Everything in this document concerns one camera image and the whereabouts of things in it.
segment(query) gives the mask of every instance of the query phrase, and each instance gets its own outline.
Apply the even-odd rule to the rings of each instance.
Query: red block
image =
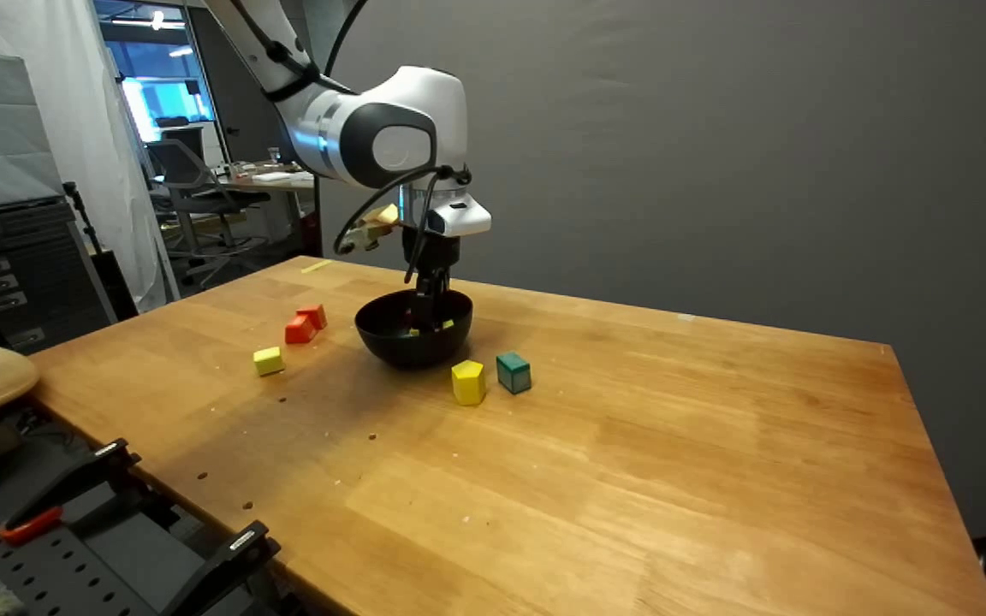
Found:
[[[283,343],[287,345],[305,345],[316,338],[311,319],[308,314],[295,314],[283,330]]]
[[[324,330],[324,304],[305,304],[295,314],[308,314],[316,330]]]

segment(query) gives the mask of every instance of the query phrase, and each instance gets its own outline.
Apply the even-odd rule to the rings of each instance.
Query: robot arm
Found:
[[[208,11],[281,110],[308,172],[355,188],[399,188],[405,246],[419,285],[420,275],[441,270],[441,265],[420,265],[437,241],[493,228],[470,197],[464,88],[455,75],[405,67],[366,94],[347,94],[300,53],[276,0],[208,0]]]

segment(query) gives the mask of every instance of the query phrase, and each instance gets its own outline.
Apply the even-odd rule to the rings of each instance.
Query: chair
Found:
[[[158,216],[179,223],[179,242],[172,246],[172,259],[180,259],[180,275],[203,277],[198,287],[213,282],[231,256],[252,249],[255,242],[236,241],[230,216],[250,210],[252,204],[266,204],[262,193],[230,193],[221,188],[213,172],[198,160],[186,141],[154,141],[148,143],[148,159],[154,175],[168,188],[168,199],[154,199]]]

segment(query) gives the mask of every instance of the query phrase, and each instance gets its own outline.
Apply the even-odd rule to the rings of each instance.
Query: white curtain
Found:
[[[168,259],[90,0],[0,0],[0,55],[28,67],[57,175],[115,253],[139,311],[168,303]]]

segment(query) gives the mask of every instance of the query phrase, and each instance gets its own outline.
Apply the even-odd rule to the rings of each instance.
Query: yellow block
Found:
[[[252,367],[255,367],[259,377],[281,372],[283,370],[281,345],[255,351],[252,352]]]
[[[485,367],[481,362],[455,362],[452,367],[452,393],[455,405],[475,407],[485,401]]]

